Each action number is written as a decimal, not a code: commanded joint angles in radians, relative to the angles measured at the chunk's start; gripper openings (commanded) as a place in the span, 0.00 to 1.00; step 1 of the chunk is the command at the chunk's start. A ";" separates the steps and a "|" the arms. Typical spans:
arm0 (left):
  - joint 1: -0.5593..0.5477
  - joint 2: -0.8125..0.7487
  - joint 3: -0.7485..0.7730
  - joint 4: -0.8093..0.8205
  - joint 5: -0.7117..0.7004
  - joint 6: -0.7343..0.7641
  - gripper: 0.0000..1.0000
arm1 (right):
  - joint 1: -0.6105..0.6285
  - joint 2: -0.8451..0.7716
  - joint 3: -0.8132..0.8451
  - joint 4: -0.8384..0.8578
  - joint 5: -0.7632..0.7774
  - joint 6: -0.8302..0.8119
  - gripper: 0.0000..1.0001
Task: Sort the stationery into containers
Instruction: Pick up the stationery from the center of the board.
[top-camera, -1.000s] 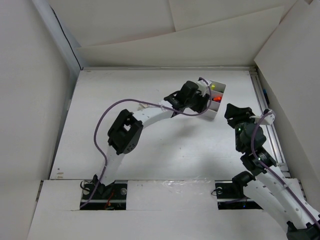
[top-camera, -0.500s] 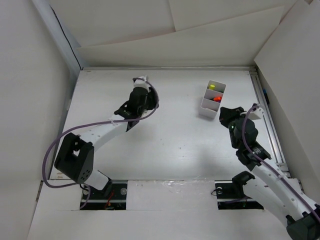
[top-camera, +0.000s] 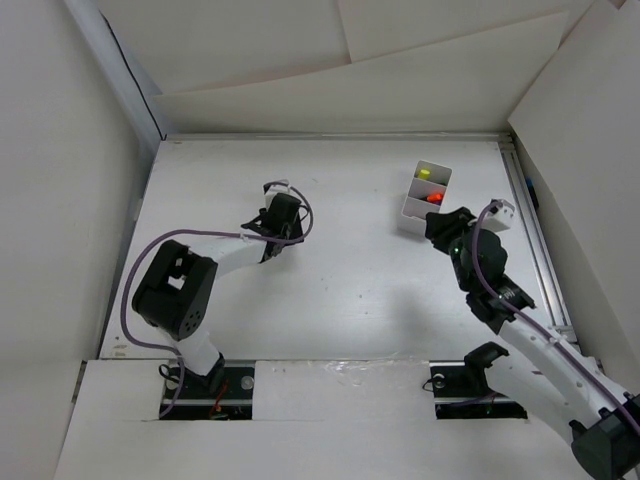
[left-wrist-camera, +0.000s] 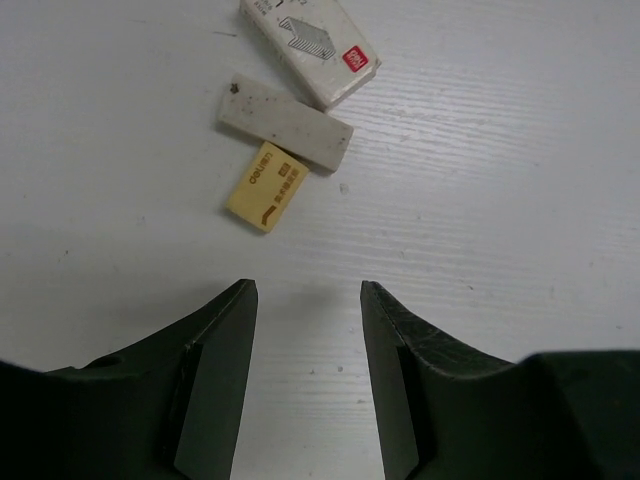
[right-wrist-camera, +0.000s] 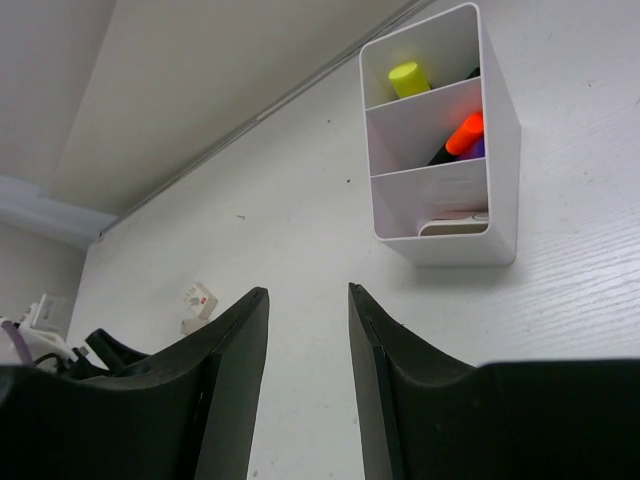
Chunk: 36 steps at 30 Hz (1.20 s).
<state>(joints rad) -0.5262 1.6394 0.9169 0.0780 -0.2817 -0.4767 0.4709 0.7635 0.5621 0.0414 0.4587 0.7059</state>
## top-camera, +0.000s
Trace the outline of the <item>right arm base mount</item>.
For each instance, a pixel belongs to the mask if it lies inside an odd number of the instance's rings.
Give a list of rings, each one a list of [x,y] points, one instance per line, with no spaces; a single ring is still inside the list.
[[[430,376],[422,389],[433,395],[436,418],[527,420],[526,410],[494,391],[486,379],[486,371],[493,363],[508,356],[507,349],[495,342],[487,342],[469,352],[462,360],[430,361]]]

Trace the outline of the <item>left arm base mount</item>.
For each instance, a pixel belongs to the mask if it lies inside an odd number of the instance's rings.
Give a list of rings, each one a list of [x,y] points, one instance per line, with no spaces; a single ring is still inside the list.
[[[182,387],[178,388],[179,365],[176,361],[163,363],[158,367],[164,381],[159,419],[251,420],[255,372],[255,361],[227,361],[222,358],[211,376],[200,377],[186,370]]]

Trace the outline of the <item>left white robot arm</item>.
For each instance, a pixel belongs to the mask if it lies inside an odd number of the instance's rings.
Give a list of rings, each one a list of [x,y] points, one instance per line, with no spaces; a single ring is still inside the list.
[[[191,231],[190,245],[169,233],[156,251],[131,307],[161,330],[188,372],[188,384],[201,396],[222,387],[224,357],[210,338],[205,314],[214,282],[241,268],[258,265],[304,241],[303,221],[312,217],[308,203],[283,191],[267,193],[258,215],[238,232]]]

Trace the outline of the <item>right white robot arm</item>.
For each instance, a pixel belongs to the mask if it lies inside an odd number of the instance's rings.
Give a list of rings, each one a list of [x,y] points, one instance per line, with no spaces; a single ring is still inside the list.
[[[607,377],[552,326],[533,317],[534,300],[506,274],[498,234],[514,206],[494,200],[426,215],[425,236],[448,255],[472,314],[497,337],[464,358],[473,393],[504,395],[554,430],[593,479],[622,479],[639,466],[639,397]]]

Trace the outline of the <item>white pen holder box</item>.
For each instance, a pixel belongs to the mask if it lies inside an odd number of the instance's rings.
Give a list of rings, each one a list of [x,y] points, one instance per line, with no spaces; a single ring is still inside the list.
[[[417,174],[421,169],[431,171],[429,180],[420,180]],[[452,169],[446,166],[419,160],[415,167],[413,177],[411,179],[408,191],[403,197],[402,205],[397,216],[397,227],[399,230],[424,236],[426,220],[425,216],[429,212],[439,213],[440,206],[430,204],[426,197],[435,192],[443,192],[444,197],[447,192],[448,184],[451,180]]]

